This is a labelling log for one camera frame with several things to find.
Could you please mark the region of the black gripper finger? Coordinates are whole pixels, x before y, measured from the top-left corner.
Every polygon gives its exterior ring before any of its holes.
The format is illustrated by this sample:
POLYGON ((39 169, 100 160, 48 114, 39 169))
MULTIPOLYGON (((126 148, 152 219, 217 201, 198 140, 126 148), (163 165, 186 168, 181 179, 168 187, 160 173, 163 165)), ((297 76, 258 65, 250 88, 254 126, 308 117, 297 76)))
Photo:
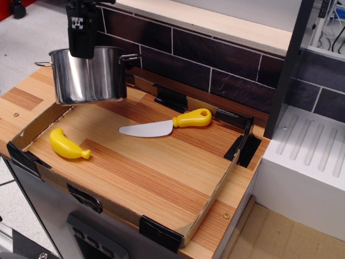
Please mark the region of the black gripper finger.
POLYGON ((96 31, 68 28, 68 43, 72 57, 92 59, 96 42, 96 31))

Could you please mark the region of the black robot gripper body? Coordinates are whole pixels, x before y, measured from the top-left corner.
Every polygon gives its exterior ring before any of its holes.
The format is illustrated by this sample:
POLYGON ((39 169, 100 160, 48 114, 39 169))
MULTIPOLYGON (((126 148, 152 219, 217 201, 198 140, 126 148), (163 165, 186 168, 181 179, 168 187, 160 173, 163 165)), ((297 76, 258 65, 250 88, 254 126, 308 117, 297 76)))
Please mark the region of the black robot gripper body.
POLYGON ((65 1, 68 28, 73 30, 96 30, 98 26, 99 3, 115 4, 116 0, 103 1, 65 1))

